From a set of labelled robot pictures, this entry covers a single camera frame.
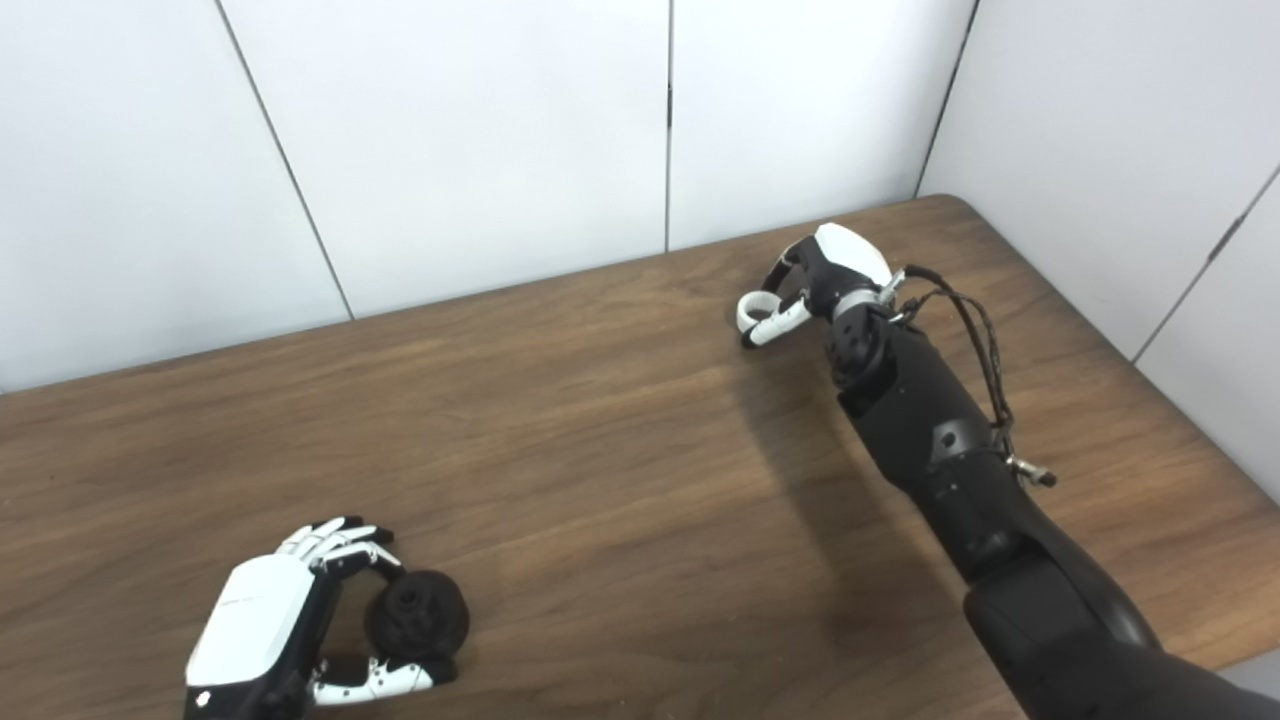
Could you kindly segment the white and black right hand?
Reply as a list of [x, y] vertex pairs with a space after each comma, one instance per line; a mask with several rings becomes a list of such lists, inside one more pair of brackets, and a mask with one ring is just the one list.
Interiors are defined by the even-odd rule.
[[887, 309], [904, 274], [865, 237], [836, 223], [823, 223], [791, 243], [735, 310], [740, 343], [759, 348], [796, 331], [813, 318], [833, 325], [860, 307]]

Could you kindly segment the white and black left hand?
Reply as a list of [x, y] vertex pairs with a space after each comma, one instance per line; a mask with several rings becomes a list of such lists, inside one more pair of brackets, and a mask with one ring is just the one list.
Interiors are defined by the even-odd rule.
[[[301, 527], [236, 566], [186, 665], [187, 719], [303, 719], [456, 680], [471, 616], [458, 583], [408, 571], [390, 530], [360, 516]], [[374, 571], [384, 587], [364, 615], [367, 657], [325, 657], [343, 584]]]

